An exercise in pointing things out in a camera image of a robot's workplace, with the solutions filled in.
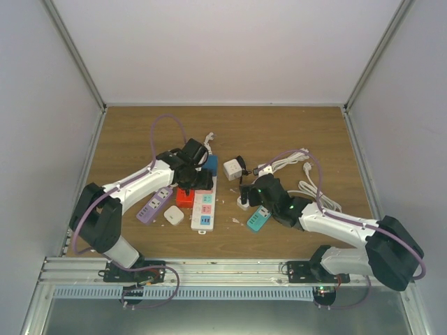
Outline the blue cube socket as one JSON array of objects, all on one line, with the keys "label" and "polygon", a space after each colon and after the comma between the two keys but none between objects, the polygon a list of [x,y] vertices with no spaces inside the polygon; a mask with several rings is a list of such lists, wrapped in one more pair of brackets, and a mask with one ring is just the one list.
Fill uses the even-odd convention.
[{"label": "blue cube socket", "polygon": [[216,155],[209,155],[202,169],[208,169],[212,172],[212,176],[217,176],[218,157]]}]

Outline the white cube socket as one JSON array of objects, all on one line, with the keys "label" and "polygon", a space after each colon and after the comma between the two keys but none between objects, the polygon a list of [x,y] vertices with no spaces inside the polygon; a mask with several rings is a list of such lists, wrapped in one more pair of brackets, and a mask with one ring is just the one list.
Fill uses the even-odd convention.
[{"label": "white cube socket", "polygon": [[239,179],[242,176],[242,167],[236,158],[226,161],[223,164],[223,171],[229,181]]}]

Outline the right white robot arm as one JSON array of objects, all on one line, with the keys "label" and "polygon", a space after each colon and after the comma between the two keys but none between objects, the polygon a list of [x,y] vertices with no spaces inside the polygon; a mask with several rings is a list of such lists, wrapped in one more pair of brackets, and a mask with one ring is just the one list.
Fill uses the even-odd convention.
[{"label": "right white robot arm", "polygon": [[324,283],[333,275],[373,276],[381,284],[406,290],[427,272],[424,252],[394,217],[365,219],[326,209],[317,201],[294,196],[278,178],[265,174],[239,187],[242,204],[262,206],[288,228],[327,235],[349,245],[348,249],[321,246],[310,259],[309,274]]}]

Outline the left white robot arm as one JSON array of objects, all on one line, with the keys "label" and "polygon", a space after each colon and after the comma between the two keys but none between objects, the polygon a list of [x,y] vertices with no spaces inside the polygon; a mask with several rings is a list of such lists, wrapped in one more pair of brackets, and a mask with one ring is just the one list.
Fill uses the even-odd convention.
[{"label": "left white robot arm", "polygon": [[71,247],[80,255],[93,250],[115,266],[129,282],[142,278],[144,259],[122,236],[122,216],[137,202],[162,188],[178,186],[182,190],[211,190],[212,171],[203,165],[209,149],[191,138],[182,148],[155,155],[149,165],[104,186],[86,185],[76,203],[69,227]]}]

